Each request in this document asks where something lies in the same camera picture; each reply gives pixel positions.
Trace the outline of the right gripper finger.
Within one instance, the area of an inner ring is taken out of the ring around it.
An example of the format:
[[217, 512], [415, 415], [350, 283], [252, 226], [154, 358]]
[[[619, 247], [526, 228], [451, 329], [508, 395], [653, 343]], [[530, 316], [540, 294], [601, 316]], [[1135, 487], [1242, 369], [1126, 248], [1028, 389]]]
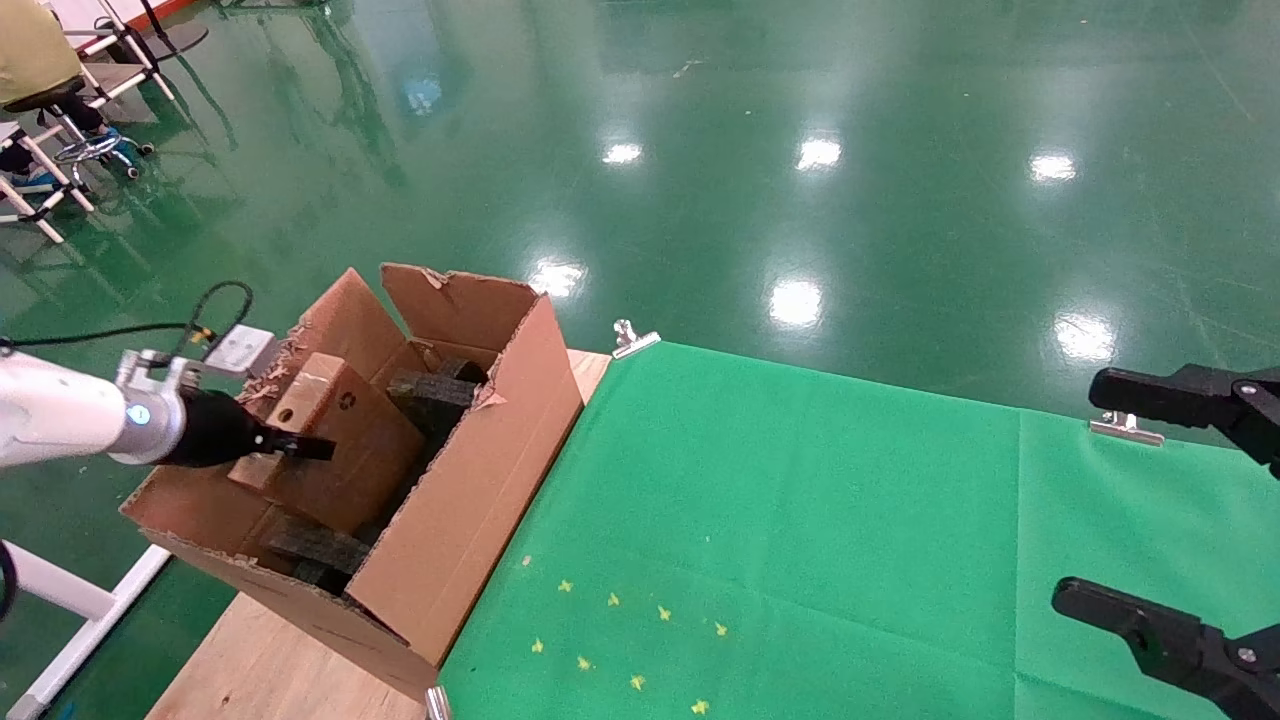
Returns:
[[1140, 671], [1229, 719], [1279, 717], [1279, 625], [1229, 637], [1201, 618], [1078, 577], [1056, 584], [1065, 618], [1121, 638]]
[[1094, 374], [1089, 402], [1105, 411], [1188, 428], [1213, 428], [1279, 477], [1279, 369], [1230, 372], [1185, 365], [1170, 375], [1108, 366]]

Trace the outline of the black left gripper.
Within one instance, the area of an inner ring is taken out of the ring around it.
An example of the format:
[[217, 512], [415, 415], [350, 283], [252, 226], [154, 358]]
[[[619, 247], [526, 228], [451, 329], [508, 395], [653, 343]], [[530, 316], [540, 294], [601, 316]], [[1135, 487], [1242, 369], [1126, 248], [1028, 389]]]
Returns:
[[337, 443], [289, 430], [271, 430], [236, 397], [212, 389], [180, 389], [184, 425], [163, 466], [212, 468], [251, 454], [330, 461]]

